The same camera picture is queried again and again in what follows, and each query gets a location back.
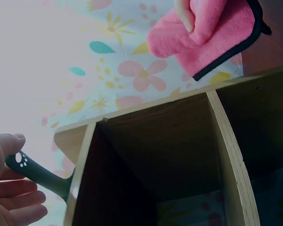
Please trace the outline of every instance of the wooden cubby organizer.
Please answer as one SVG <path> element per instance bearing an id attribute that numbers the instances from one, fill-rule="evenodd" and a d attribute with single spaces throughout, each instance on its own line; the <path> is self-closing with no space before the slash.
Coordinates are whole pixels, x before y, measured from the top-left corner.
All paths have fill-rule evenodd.
<path id="1" fill-rule="evenodd" d="M 76 164 L 65 225 L 156 226 L 156 203 L 222 189 L 259 226 L 250 178 L 283 166 L 283 67 L 60 128 Z"/>

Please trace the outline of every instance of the green handle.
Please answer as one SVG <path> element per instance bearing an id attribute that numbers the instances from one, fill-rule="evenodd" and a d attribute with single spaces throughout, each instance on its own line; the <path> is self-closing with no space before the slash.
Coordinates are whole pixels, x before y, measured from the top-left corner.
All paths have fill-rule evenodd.
<path id="1" fill-rule="evenodd" d="M 16 156 L 19 154 L 21 158 L 17 161 Z M 17 155 L 5 157 L 5 163 L 11 170 L 51 190 L 67 202 L 74 172 L 68 179 L 63 179 L 37 164 L 24 152 L 20 151 Z"/>

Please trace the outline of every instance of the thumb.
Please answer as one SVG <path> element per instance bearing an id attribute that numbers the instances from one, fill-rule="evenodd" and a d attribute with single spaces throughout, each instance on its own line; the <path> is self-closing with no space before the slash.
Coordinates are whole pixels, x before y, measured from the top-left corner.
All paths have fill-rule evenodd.
<path id="1" fill-rule="evenodd" d="M 24 143 L 23 134 L 0 134 L 0 176 L 5 165 L 5 156 L 19 152 Z"/>
<path id="2" fill-rule="evenodd" d="M 0 152 L 5 156 L 18 153 L 24 144 L 25 136 L 23 134 L 0 134 Z"/>

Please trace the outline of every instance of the hand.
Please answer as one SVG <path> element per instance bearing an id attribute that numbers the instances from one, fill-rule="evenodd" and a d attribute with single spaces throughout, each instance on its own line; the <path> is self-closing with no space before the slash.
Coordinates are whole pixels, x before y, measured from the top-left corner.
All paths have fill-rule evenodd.
<path id="1" fill-rule="evenodd" d="M 5 156 L 19 152 L 24 143 L 22 134 L 0 134 L 0 226 L 27 226 L 47 214 L 41 205 L 45 202 L 44 193 L 5 165 Z"/>
<path id="2" fill-rule="evenodd" d="M 176 14 L 182 21 L 188 32 L 193 32 L 195 27 L 195 16 L 190 9 L 190 0 L 174 0 Z"/>

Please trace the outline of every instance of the pink microfiber cloth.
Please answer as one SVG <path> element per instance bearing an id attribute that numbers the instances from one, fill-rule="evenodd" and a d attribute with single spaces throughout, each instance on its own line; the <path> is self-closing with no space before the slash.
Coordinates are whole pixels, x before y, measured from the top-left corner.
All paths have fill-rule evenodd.
<path id="1" fill-rule="evenodd" d="M 149 31 L 150 52 L 160 58 L 175 55 L 195 80 L 248 48 L 261 32 L 271 34 L 263 22 L 257 0 L 190 0 L 195 29 L 188 33 L 175 9 Z"/>

